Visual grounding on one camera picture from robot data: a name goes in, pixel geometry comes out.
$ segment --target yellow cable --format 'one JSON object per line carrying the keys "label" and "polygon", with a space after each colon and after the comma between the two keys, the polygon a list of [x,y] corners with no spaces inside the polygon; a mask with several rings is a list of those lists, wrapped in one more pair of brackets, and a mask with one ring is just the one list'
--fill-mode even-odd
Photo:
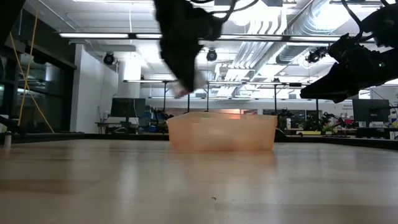
{"label": "yellow cable", "polygon": [[22,97],[21,108],[20,108],[20,110],[19,110],[18,126],[21,124],[22,109],[23,109],[23,107],[24,107],[25,96],[26,96],[26,93],[25,93],[25,92],[26,92],[26,89],[28,89],[29,95],[30,95],[30,97],[32,98],[34,104],[36,105],[37,110],[38,110],[39,113],[42,115],[42,117],[43,117],[45,123],[47,124],[47,126],[51,129],[51,132],[52,132],[52,133],[55,133],[54,130],[52,129],[51,125],[49,124],[49,122],[48,122],[47,119],[45,118],[45,116],[44,116],[42,110],[41,110],[40,107],[38,106],[38,104],[37,104],[35,98],[33,97],[33,94],[32,94],[32,92],[30,91],[30,87],[29,87],[29,84],[28,84],[28,82],[27,82],[27,77],[28,77],[29,72],[30,72],[30,64],[32,63],[32,59],[33,59],[32,54],[33,54],[33,47],[34,47],[34,43],[35,43],[36,27],[37,27],[37,19],[38,19],[37,14],[38,14],[38,12],[39,12],[39,8],[36,7],[35,25],[34,25],[34,28],[33,28],[33,36],[32,36],[32,45],[30,46],[30,60],[29,60],[28,66],[27,66],[26,75],[25,75],[25,73],[24,73],[24,70],[22,69],[21,61],[19,60],[18,53],[17,53],[16,47],[15,47],[14,38],[13,38],[13,36],[12,36],[12,33],[10,32],[10,39],[11,39],[11,43],[12,43],[12,48],[14,49],[14,53],[15,53],[15,56],[16,56],[16,59],[17,59],[17,63],[18,63],[19,69],[21,70],[21,73],[22,73],[22,75],[24,76],[24,81],[25,81],[24,95],[23,95],[23,97]]}

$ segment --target ceiling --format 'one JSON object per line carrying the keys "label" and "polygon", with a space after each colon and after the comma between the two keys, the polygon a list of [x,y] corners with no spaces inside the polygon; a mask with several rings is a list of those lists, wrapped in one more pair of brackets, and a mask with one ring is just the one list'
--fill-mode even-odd
{"label": "ceiling", "polygon": [[[297,4],[290,4],[284,6],[286,13],[286,22],[289,22],[301,8],[308,3],[308,0],[296,0]],[[39,8],[39,18],[52,26],[60,32],[153,32],[159,33],[158,25],[154,19],[154,8],[151,4],[137,3],[137,4],[117,4],[117,3],[103,3],[103,2],[76,2],[74,0],[27,0],[24,6],[25,9],[31,13],[35,12],[35,8]],[[346,14],[343,6],[333,5],[336,11],[331,12],[330,18],[336,19],[343,17]],[[364,18],[368,14],[375,11],[376,7],[351,7],[358,17]],[[213,3],[206,4],[205,9],[213,11],[219,9]],[[259,13],[257,17],[251,20],[255,21],[264,17],[266,13]],[[250,32],[250,25],[238,26],[237,21],[228,21],[223,27],[224,34],[247,34]],[[357,25],[354,21],[347,16],[347,20],[341,26],[335,27],[336,29],[331,33],[332,35],[341,35],[347,32],[355,34],[358,31]],[[206,70],[214,72],[218,63],[232,62],[237,54],[242,50],[242,42],[207,42],[205,48],[197,57],[197,66],[199,70]],[[159,57],[159,48],[156,41],[153,40],[101,40],[88,42],[88,47],[94,48],[94,51],[99,55],[104,54],[104,48],[107,45],[135,45],[138,53],[142,58],[142,73],[146,79],[164,79],[171,78],[170,71],[164,65]],[[206,55],[208,49],[216,49],[218,59],[215,62],[207,62]],[[267,56],[269,51],[263,54],[263,58]],[[115,52],[115,55],[120,60],[129,57],[130,52]],[[284,79],[289,82],[289,77],[292,82],[303,82],[314,80],[318,77],[325,75],[330,69],[334,60],[326,57],[320,60],[317,64],[308,68],[304,62],[305,52],[302,52],[295,60],[291,61],[284,69],[276,72],[273,75],[284,75]],[[255,66],[255,72],[258,72],[259,67]]]}

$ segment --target security camera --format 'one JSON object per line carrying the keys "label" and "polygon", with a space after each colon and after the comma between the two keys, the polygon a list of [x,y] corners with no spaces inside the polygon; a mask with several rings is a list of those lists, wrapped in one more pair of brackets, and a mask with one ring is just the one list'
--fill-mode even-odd
{"label": "security camera", "polygon": [[114,65],[118,62],[118,59],[113,55],[113,52],[107,52],[104,57],[104,63],[106,65]]}
{"label": "security camera", "polygon": [[209,62],[214,62],[215,60],[217,60],[217,53],[215,49],[210,49],[209,52],[207,53],[207,61]]}

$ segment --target computer monitor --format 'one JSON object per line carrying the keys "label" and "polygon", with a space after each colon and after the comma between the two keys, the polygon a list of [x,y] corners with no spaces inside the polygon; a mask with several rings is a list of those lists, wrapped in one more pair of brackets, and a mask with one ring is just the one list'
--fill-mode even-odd
{"label": "computer monitor", "polygon": [[144,117],[145,99],[143,98],[113,98],[111,116],[126,118]]}
{"label": "computer monitor", "polygon": [[354,120],[370,122],[388,122],[390,115],[388,100],[353,100]]}

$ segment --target orange plastic container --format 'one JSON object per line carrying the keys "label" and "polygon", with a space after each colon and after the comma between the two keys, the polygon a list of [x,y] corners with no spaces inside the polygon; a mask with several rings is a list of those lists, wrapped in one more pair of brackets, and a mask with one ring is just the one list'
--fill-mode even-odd
{"label": "orange plastic container", "polygon": [[272,151],[276,116],[187,113],[167,120],[177,150]]}

